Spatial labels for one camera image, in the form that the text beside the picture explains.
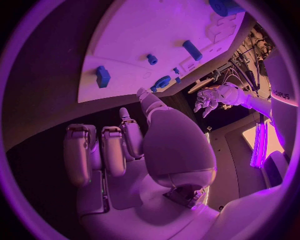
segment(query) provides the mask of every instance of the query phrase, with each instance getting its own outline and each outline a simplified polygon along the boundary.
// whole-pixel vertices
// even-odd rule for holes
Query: glowing light bar
[[[250,166],[263,168],[266,160],[268,145],[268,125],[267,123],[257,123],[255,130],[255,142]]]

